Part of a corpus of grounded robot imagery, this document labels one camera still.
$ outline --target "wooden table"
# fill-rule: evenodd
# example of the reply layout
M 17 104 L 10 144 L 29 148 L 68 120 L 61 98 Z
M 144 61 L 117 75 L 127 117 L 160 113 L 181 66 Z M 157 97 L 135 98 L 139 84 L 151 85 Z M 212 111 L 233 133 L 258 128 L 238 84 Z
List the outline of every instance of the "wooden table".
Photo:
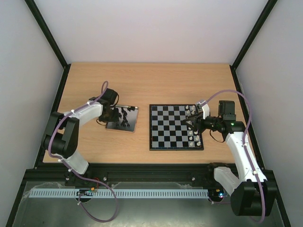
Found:
M 59 112 L 75 109 L 101 92 L 103 81 L 120 95 L 119 104 L 139 107 L 135 133 L 106 130 L 92 120 L 81 127 L 78 150 L 91 163 L 233 163 L 226 143 L 203 133 L 204 150 L 149 151 L 149 104 L 194 104 L 217 91 L 234 89 L 228 64 L 73 63 Z M 223 93 L 210 103 L 218 113 L 219 100 L 236 103 L 238 121 L 244 121 L 238 96 Z M 219 133 L 215 138 L 222 140 Z M 57 162 L 47 154 L 44 162 Z

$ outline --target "gray floor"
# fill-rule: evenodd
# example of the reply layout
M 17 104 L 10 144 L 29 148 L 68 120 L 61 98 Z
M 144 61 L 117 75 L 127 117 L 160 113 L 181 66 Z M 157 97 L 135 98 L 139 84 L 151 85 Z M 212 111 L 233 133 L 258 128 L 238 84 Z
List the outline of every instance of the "gray floor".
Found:
M 32 187 L 33 185 L 28 185 L 27 191 Z M 98 223 L 86 216 L 81 207 L 77 206 L 75 199 L 28 198 L 25 196 L 20 203 L 14 227 L 283 226 L 276 204 L 271 215 L 266 217 L 261 225 L 253 222 L 249 217 L 235 216 L 230 205 L 211 205 L 208 200 L 120 199 L 119 204 L 120 212 L 115 220 Z M 115 202 L 113 199 L 92 199 L 85 204 L 85 207 L 97 218 L 108 219 L 115 210 Z

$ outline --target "white robotic arm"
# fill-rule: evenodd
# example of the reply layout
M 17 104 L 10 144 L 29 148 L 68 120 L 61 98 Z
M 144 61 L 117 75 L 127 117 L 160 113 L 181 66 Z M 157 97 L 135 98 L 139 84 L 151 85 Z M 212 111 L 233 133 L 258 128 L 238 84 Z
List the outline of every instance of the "white robotic arm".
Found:
M 234 132 L 229 133 L 226 136 L 226 144 L 230 148 L 232 155 L 235 159 L 235 164 L 238 170 L 239 178 L 237 178 L 231 171 L 230 168 L 227 167 L 217 167 L 214 169 L 214 179 L 219 182 L 223 188 L 227 191 L 229 195 L 232 195 L 233 191 L 240 185 L 241 182 L 252 181 L 257 182 L 255 177 L 255 173 L 250 166 L 249 160 L 246 156 L 244 147 L 243 147 L 243 132 Z M 251 151 L 248 136 L 245 137 L 245 143 L 247 150 L 249 152 L 249 156 L 253 162 L 253 165 L 256 169 L 256 172 L 259 175 L 260 181 L 264 182 L 267 178 L 264 176 L 260 167 L 257 164 L 257 161 Z
M 67 115 L 72 112 L 72 115 L 69 117 L 79 119 L 79 127 L 89 122 L 90 120 L 99 117 L 102 115 L 103 105 L 95 102 L 93 105 L 90 105 L 93 101 L 88 101 L 89 104 L 87 107 L 81 109 L 76 112 L 74 110 L 70 112 L 65 112 L 64 115 Z M 89 163 L 82 157 L 78 150 L 76 150 L 71 156 L 68 158 L 64 158 L 61 155 L 55 154 L 63 159 L 72 169 L 74 169 L 78 174 L 84 174 L 87 168 L 89 167 Z
M 235 103 L 219 101 L 218 116 L 212 117 L 208 104 L 205 102 L 204 100 L 197 102 L 199 114 L 189 116 L 184 121 L 191 121 L 190 125 L 193 125 L 194 130 L 199 130 L 200 133 L 206 129 L 220 132 L 232 152 L 239 176 L 236 177 L 226 164 L 216 163 L 215 166 L 218 167 L 212 168 L 214 179 L 230 195 L 234 214 L 260 216 L 265 210 L 268 216 L 276 197 L 276 183 L 268 181 L 261 171 L 250 148 L 247 135 L 243 143 L 245 126 L 243 122 L 236 121 Z
M 102 98 L 98 101 L 88 101 L 84 106 L 79 107 L 78 111 L 71 110 L 63 114 L 58 112 L 51 113 L 42 138 L 42 146 L 48 149 L 58 123 L 63 117 L 66 118 L 68 116 L 60 127 L 60 129 L 64 129 L 64 132 L 56 132 L 51 144 L 51 154 L 58 157 L 59 162 L 65 161 L 71 169 L 83 175 L 89 164 L 77 150 L 79 128 L 96 117 L 103 122 L 118 121 L 119 112 L 113 105 L 116 97 L 117 93 L 108 88 Z

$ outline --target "white wall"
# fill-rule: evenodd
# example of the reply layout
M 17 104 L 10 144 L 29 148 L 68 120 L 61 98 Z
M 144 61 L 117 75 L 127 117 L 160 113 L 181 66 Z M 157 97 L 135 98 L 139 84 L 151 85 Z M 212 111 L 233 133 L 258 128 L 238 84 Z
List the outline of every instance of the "white wall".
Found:
M 0 1 L 0 226 L 33 167 L 61 75 L 26 3 Z
M 279 0 L 237 73 L 266 168 L 291 224 L 303 221 L 303 1 Z
M 232 64 L 267 0 L 36 0 L 73 61 Z

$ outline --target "chessboard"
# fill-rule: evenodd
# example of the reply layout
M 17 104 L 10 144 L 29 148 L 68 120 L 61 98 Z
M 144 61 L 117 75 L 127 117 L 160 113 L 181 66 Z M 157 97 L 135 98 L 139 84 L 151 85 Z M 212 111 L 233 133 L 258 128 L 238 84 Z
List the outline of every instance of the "chessboard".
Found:
M 182 120 L 195 105 L 150 105 L 150 150 L 203 150 L 202 136 Z

